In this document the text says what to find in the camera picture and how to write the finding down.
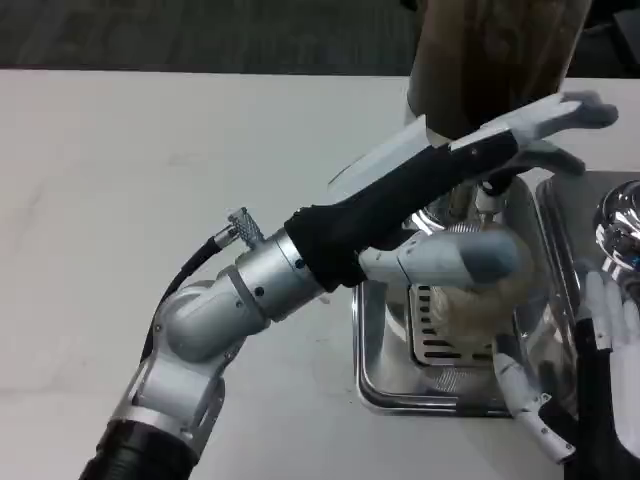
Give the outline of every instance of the table surface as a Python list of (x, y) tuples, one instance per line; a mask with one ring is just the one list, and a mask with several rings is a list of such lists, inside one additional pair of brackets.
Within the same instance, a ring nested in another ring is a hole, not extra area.
[[(406, 84), (0, 72), (0, 478), (77, 478), (182, 262), (237, 207), (271, 233), (322, 198), (402, 127)], [(567, 86), (597, 89), (621, 119), (558, 143), (593, 169), (638, 169), (640, 83)], [(510, 420), (367, 410), (350, 307), (343, 289), (247, 341), (193, 479), (562, 477)]]

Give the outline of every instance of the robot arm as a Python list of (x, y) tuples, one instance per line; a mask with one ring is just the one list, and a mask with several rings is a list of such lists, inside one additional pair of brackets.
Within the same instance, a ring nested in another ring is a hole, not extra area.
[(607, 274), (589, 272), (585, 284), (574, 334), (580, 467), (597, 478), (639, 478), (638, 308), (633, 300), (624, 301)]
[[(410, 126), (405, 139), (413, 139), (411, 148), (405, 148), (401, 133), (378, 149), (376, 158), (363, 157), (350, 167), (363, 170), (347, 177), (367, 181), (352, 186), (339, 202), (299, 210), (266, 240), (253, 222), (236, 218), (235, 234), (251, 250), (215, 282), (183, 288), (162, 303), (152, 324), (153, 349), (81, 478), (187, 479), (224, 401), (224, 369), (244, 339), (323, 292), (367, 277), (468, 285), (510, 273), (518, 263), (508, 255), (501, 263), (502, 254), (516, 247), (498, 232), (483, 237), (480, 253), (460, 236), (417, 235), (391, 253), (371, 247), (459, 183), (508, 167), (541, 135), (590, 127), (594, 117), (600, 126), (615, 121), (611, 107), (555, 95), (542, 107), (525, 107), (499, 125), (437, 149), (420, 145), (417, 127)], [(487, 265), (500, 266), (491, 278), (483, 273)]]

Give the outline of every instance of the robot finger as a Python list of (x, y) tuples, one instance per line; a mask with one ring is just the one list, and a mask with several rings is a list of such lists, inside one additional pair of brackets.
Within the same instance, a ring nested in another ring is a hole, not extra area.
[(638, 313), (638, 306), (633, 300), (627, 300), (624, 302), (623, 310), (628, 342), (635, 343), (640, 341), (640, 313)]
[(522, 168), (540, 167), (554, 173), (582, 175), (585, 163), (575, 155), (556, 147), (546, 140), (538, 140), (516, 156), (510, 166)]
[(593, 322), (593, 333), (598, 350), (611, 348), (611, 324), (606, 303), (604, 282), (598, 272), (589, 272), (586, 278), (584, 305), (586, 312), (581, 314), (582, 320), (589, 317)]
[(604, 128), (618, 120), (618, 109), (604, 103), (597, 92), (567, 92), (563, 97), (565, 103), (579, 102), (580, 106), (573, 115), (578, 128)]
[(628, 343), (628, 331), (622, 310), (620, 288), (613, 280), (607, 281), (605, 297), (611, 328), (611, 346), (616, 349)]

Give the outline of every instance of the floor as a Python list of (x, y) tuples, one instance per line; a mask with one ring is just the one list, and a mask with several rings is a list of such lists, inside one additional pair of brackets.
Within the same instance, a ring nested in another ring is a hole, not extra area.
[(406, 75), (398, 0), (0, 0), (0, 66)]

